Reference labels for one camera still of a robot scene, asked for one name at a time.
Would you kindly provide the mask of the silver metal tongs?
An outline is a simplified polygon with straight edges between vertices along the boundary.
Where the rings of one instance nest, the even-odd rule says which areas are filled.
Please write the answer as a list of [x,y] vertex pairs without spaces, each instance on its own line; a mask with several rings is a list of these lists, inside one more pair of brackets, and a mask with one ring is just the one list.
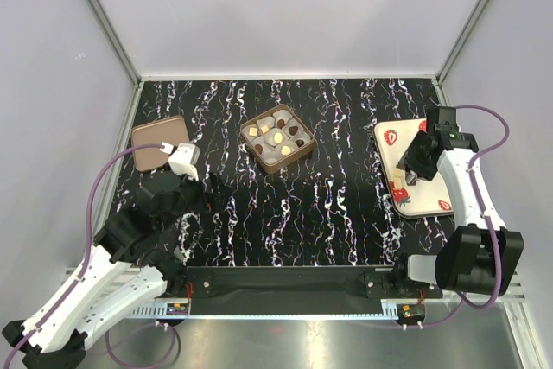
[[415,186],[418,180],[418,174],[412,170],[405,171],[405,182],[408,186]]

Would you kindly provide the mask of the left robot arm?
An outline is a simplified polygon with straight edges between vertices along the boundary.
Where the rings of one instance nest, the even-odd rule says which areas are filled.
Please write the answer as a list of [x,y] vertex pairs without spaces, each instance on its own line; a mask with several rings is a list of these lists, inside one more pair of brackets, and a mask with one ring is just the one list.
[[11,353],[27,368],[75,368],[86,352],[133,309],[190,289],[171,230],[187,213],[215,213],[232,189],[215,174],[201,181],[158,173],[109,216],[86,254],[51,299],[26,320],[3,329]]

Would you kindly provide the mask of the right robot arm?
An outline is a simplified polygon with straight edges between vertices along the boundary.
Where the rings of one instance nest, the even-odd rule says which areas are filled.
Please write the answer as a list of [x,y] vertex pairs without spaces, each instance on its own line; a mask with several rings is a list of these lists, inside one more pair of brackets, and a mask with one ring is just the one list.
[[519,232],[508,230],[487,191],[480,149],[473,134],[461,131],[457,110],[437,106],[427,111],[427,128],[419,131],[399,160],[407,184],[444,180],[455,230],[435,256],[403,255],[392,275],[400,296],[413,296],[424,284],[468,295],[486,295],[483,309],[505,294],[524,249]]

